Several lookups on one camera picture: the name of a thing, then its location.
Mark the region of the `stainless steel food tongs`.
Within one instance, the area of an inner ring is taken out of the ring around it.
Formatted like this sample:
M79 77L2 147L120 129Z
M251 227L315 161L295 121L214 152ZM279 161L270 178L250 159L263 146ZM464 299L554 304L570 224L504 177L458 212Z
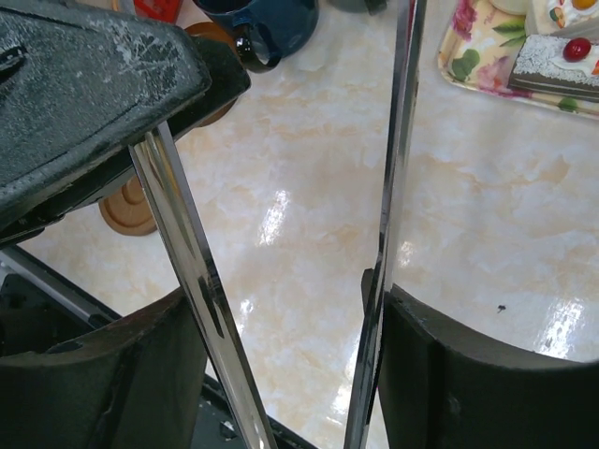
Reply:
M179 143L266 409L325 448L367 441L425 6L325 2L302 51Z

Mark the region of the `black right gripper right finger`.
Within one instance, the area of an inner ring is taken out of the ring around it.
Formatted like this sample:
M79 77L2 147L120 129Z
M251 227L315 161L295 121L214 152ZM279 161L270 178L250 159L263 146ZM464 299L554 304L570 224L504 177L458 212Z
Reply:
M598 364L491 338L393 286L378 391L391 448L595 448Z

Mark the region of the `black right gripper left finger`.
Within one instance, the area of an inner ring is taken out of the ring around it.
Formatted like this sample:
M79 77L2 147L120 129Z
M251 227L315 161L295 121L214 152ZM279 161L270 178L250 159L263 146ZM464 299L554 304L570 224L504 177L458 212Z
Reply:
M207 354L183 290L1 359L4 448L188 448Z

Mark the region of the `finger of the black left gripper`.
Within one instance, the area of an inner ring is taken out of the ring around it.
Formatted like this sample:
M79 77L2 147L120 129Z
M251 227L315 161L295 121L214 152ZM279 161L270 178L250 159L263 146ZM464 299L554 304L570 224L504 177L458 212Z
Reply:
M182 28L108 9L1 13L1 240L30 239L132 173L128 148L180 138L212 84Z

